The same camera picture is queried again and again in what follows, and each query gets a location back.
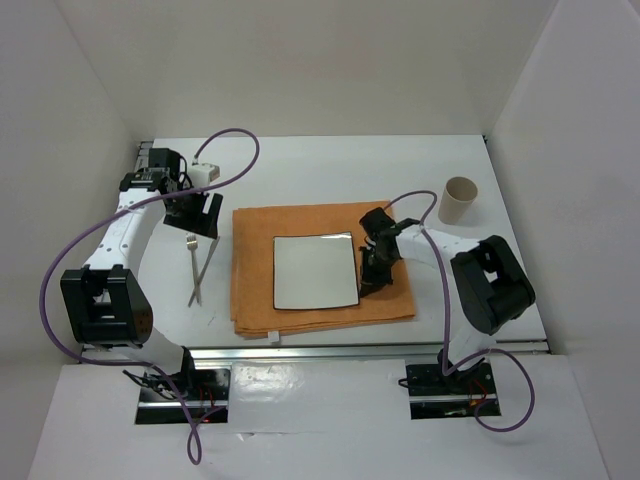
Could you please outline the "white square plate black rim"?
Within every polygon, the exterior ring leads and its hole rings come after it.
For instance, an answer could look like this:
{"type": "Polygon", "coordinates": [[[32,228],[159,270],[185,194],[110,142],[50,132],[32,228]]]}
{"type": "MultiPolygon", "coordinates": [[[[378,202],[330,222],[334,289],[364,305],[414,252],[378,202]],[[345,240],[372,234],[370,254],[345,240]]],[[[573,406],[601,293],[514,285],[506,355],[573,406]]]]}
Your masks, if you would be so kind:
{"type": "Polygon", "coordinates": [[[273,306],[328,310],[360,303],[352,234],[273,239],[273,306]]]}

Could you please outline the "silver fork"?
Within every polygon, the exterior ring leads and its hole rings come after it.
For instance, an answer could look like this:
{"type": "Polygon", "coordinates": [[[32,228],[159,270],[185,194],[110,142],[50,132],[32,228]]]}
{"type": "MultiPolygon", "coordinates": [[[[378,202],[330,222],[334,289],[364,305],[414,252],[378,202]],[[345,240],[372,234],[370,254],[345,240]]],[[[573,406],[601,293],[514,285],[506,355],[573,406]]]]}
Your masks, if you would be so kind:
{"type": "Polygon", "coordinates": [[[196,235],[193,233],[186,234],[186,246],[190,253],[191,260],[191,270],[192,270],[192,279],[193,279],[193,296],[195,301],[198,304],[201,304],[201,291],[200,291],[200,281],[199,281],[199,269],[197,263],[197,249],[198,249],[198,240],[196,235]]]}

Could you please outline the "beige paper cup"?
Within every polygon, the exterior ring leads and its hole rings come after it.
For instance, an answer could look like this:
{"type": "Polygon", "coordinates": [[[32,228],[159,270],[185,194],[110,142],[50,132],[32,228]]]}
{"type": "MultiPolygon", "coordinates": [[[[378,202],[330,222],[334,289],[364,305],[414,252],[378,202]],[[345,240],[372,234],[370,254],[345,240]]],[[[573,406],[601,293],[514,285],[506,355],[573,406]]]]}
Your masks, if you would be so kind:
{"type": "Polygon", "coordinates": [[[478,187],[467,177],[450,178],[443,190],[438,217],[441,222],[456,224],[478,196],[478,187]]]}

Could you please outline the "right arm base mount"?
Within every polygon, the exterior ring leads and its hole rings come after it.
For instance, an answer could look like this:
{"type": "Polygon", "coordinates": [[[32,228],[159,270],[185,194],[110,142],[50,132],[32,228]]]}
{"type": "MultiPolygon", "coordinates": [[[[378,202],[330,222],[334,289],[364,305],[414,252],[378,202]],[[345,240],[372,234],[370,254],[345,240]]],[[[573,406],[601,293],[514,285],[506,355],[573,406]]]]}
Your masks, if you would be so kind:
{"type": "Polygon", "coordinates": [[[470,373],[441,375],[437,363],[408,364],[397,383],[407,390],[412,420],[501,415],[493,371],[488,361],[470,373]]]}

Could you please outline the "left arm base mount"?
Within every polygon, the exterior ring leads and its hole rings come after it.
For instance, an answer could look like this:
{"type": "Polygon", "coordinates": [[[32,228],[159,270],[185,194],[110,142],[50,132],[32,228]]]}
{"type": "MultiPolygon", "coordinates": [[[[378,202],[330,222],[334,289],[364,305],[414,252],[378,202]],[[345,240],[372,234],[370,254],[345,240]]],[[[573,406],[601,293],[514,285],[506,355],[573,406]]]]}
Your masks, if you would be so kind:
{"type": "Polygon", "coordinates": [[[186,424],[180,398],[197,423],[228,422],[231,385],[231,369],[228,367],[192,370],[191,382],[174,375],[178,395],[157,373],[144,371],[134,374],[124,370],[123,374],[139,388],[136,425],[186,424]]]}

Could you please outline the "aluminium rail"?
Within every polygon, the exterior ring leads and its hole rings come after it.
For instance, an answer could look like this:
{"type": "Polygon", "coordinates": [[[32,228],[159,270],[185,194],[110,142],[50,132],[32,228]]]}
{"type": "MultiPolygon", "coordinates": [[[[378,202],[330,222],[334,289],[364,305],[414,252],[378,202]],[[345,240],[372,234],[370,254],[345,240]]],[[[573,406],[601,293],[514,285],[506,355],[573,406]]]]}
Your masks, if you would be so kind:
{"type": "Polygon", "coordinates": [[[346,345],[313,347],[247,347],[247,348],[192,348],[191,355],[197,365],[233,362],[278,362],[320,360],[382,360],[435,357],[441,347],[436,344],[346,345]]]}
{"type": "Polygon", "coordinates": [[[116,213],[74,281],[61,281],[76,340],[105,349],[140,349],[153,331],[152,307],[138,283],[142,257],[153,230],[164,216],[161,201],[136,203],[160,195],[145,172],[153,144],[138,147],[134,170],[119,186],[116,213]]]}

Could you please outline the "aluminium left rail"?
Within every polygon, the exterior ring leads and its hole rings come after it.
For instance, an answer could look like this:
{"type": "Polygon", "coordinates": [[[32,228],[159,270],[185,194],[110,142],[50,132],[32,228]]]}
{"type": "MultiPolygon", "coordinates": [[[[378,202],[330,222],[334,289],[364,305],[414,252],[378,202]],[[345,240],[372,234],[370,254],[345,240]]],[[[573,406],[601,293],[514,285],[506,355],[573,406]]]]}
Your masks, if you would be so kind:
{"type": "Polygon", "coordinates": [[[145,172],[153,144],[138,147],[134,170],[119,186],[116,213],[74,281],[61,281],[76,340],[105,349],[140,349],[153,331],[152,307],[138,283],[142,257],[153,230],[164,216],[161,201],[136,203],[160,195],[145,172]]]}

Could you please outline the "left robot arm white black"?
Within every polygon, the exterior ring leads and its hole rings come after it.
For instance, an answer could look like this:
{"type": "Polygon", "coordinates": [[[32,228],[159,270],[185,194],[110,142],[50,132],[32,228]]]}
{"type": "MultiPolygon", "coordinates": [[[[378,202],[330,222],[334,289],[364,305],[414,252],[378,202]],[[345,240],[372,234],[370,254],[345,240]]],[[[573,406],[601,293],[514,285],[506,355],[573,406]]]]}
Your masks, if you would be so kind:
{"type": "Polygon", "coordinates": [[[146,166],[127,173],[119,185],[118,219],[79,269],[64,271],[60,286],[77,342],[125,352],[132,361],[166,372],[162,386],[176,399],[202,388],[203,380],[183,346],[154,326],[152,306],[138,272],[158,223],[197,237],[218,238],[222,196],[203,187],[218,178],[218,166],[186,162],[178,152],[152,148],[146,166]]]}

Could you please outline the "silver knife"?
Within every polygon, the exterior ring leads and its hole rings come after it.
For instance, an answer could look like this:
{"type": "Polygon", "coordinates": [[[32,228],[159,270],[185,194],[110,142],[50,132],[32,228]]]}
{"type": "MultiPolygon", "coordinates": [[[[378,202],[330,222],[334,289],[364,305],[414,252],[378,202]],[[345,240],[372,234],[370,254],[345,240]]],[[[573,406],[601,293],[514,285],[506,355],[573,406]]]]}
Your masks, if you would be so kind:
{"type": "MultiPolygon", "coordinates": [[[[200,291],[201,291],[202,282],[203,282],[203,280],[204,280],[204,278],[206,276],[206,273],[207,273],[207,271],[209,269],[212,257],[214,255],[216,249],[217,249],[218,243],[219,243],[219,238],[213,239],[211,241],[211,244],[209,246],[209,250],[208,250],[208,253],[207,253],[207,256],[206,256],[206,260],[204,262],[204,265],[202,266],[201,269],[198,268],[199,269],[200,291]]],[[[191,296],[190,296],[189,301],[188,301],[188,306],[191,307],[194,301],[195,301],[195,299],[194,299],[194,296],[193,296],[193,289],[192,289],[192,293],[191,293],[191,296]]]]}

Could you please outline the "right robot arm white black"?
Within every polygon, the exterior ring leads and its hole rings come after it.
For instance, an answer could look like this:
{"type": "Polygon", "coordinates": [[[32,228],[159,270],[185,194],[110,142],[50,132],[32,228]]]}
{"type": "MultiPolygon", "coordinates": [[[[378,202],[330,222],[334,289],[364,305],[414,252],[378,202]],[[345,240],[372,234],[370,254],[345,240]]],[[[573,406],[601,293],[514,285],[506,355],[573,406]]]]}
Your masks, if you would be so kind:
{"type": "Polygon", "coordinates": [[[439,271],[443,281],[445,332],[436,379],[460,391],[495,344],[507,322],[535,303],[535,291],[507,241],[497,235],[468,239],[426,228],[417,219],[393,220],[377,207],[360,220],[360,292],[369,296],[393,283],[392,267],[412,260],[439,271]]]}

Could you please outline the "aluminium front rail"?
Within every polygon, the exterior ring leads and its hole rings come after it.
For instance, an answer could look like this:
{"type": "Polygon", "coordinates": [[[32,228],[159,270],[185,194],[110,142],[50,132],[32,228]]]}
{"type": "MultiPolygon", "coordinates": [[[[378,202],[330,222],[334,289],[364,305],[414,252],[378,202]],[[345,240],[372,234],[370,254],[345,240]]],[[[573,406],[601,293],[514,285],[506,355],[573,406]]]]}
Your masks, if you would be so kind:
{"type": "Polygon", "coordinates": [[[346,345],[313,347],[247,347],[247,348],[192,348],[191,355],[197,365],[233,362],[278,362],[320,360],[382,360],[435,357],[441,347],[436,344],[346,345]]]}

